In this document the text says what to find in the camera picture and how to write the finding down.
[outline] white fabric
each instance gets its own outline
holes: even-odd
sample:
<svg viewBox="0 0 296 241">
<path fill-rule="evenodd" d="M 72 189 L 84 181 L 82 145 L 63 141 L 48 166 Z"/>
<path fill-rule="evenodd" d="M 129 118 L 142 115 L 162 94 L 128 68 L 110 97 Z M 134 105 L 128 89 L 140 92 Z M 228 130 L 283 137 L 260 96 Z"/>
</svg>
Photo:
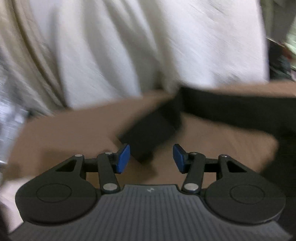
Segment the white fabric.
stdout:
<svg viewBox="0 0 296 241">
<path fill-rule="evenodd" d="M 56 55 L 57 9 L 60 0 L 29 0 L 39 30 L 50 50 Z"/>
<path fill-rule="evenodd" d="M 19 225 L 23 223 L 20 212 L 15 204 L 15 195 L 18 189 L 30 181 L 31 178 L 21 178 L 12 181 L 6 181 L 0 187 L 0 203 L 4 205 L 4 218 L 7 222 L 8 231 L 14 231 Z"/>
<path fill-rule="evenodd" d="M 57 58 L 73 108 L 140 96 L 161 81 L 215 88 L 268 79 L 256 0 L 63 0 Z"/>
</svg>

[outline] gray ribbed base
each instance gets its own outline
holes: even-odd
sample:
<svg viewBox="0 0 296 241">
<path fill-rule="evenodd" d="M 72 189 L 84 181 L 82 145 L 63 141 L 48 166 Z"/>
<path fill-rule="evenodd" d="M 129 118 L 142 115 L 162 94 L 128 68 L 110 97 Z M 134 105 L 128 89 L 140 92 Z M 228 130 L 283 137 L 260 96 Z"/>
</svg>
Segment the gray ribbed base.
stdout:
<svg viewBox="0 0 296 241">
<path fill-rule="evenodd" d="M 174 185 L 126 185 L 104 195 L 86 216 L 61 226 L 25 222 L 12 241 L 286 241 L 276 222 L 258 226 L 228 223 L 211 214 L 199 197 Z"/>
</svg>

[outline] brown cardboard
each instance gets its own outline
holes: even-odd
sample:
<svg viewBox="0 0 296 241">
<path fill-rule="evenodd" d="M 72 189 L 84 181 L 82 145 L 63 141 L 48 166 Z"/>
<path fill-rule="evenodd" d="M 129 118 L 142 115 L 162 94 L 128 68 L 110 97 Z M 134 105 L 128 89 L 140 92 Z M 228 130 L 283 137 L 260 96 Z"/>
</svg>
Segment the brown cardboard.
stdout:
<svg viewBox="0 0 296 241">
<path fill-rule="evenodd" d="M 293 97 L 296 84 L 229 86 L 216 91 Z M 36 176 L 75 154 L 93 158 L 106 150 L 117 151 L 116 134 L 169 97 L 162 91 L 155 91 L 140 99 L 125 99 L 87 110 L 33 119 L 25 125 L 15 143 L 5 176 L 7 179 Z M 117 176 L 121 186 L 128 183 L 181 185 L 185 175 L 178 172 L 172 159 L 174 143 L 179 143 L 188 152 L 197 151 L 209 158 L 228 154 L 255 171 L 260 171 L 276 152 L 277 141 L 268 134 L 186 114 L 183 118 L 183 130 L 174 140 L 159 147 L 152 161 L 142 164 L 134 159 L 129 161 L 124 173 Z M 97 174 L 89 174 L 88 180 L 98 187 Z M 215 175 L 205 174 L 204 187 L 214 180 Z"/>
</svg>

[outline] logo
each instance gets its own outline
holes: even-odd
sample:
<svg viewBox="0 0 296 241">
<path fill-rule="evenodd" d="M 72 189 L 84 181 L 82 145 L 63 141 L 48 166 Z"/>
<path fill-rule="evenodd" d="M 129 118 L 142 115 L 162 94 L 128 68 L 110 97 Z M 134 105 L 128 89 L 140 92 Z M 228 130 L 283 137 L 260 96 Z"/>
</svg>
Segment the logo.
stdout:
<svg viewBox="0 0 296 241">
<path fill-rule="evenodd" d="M 151 193 L 154 191 L 154 188 L 149 188 L 149 189 L 147 189 L 147 191 Z"/>
</svg>

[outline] beige fabric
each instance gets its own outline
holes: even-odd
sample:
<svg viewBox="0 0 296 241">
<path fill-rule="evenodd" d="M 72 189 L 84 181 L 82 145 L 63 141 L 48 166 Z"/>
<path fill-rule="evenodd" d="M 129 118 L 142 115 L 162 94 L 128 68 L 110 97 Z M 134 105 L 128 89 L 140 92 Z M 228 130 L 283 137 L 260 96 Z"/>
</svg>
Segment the beige fabric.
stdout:
<svg viewBox="0 0 296 241">
<path fill-rule="evenodd" d="M 0 48 L 28 109 L 51 114 L 65 106 L 57 66 L 27 0 L 0 0 Z"/>
</svg>

